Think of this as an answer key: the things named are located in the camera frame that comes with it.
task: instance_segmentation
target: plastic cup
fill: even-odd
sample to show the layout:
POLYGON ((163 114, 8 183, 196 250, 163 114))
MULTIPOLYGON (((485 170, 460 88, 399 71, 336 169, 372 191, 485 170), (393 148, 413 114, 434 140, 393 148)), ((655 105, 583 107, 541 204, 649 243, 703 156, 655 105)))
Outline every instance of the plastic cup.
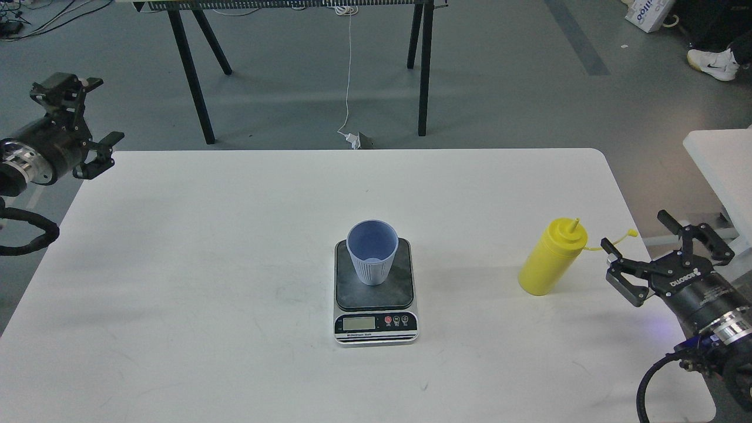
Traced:
POLYGON ((363 221, 347 234, 347 251, 358 279, 366 285, 387 280, 399 240, 397 232, 382 221, 363 221))

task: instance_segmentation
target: white sneaker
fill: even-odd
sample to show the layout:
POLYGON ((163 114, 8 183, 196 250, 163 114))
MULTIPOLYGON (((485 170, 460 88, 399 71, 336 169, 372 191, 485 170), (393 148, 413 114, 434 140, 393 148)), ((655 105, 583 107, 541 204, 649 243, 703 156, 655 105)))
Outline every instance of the white sneaker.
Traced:
POLYGON ((690 50, 687 52, 687 61, 693 68, 719 81, 731 81, 736 78, 736 71, 739 69, 730 48, 720 53, 690 50))

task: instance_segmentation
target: yellow squeeze bottle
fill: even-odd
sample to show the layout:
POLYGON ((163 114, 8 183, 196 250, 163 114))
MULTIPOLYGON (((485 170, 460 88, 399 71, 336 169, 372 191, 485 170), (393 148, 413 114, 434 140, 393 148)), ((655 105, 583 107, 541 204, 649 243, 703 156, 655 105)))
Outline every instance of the yellow squeeze bottle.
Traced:
POLYGON ((517 279, 525 291, 545 295, 587 244, 580 219, 559 218, 551 222, 522 266, 517 279))

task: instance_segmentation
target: cardboard box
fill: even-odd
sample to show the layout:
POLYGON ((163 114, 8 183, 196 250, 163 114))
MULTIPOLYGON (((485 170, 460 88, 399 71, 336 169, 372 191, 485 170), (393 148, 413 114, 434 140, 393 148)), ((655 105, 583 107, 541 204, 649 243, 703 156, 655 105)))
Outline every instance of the cardboard box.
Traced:
POLYGON ((635 0, 624 17, 645 32, 660 29, 676 0, 635 0))

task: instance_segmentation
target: bottle cap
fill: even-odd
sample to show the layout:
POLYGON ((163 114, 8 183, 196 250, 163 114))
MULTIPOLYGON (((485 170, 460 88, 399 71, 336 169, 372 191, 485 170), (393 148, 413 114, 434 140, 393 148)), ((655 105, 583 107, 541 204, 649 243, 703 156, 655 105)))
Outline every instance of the bottle cap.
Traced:
POLYGON ((543 240, 553 253, 577 257, 587 244, 587 231, 580 219, 558 218, 548 225, 543 240))

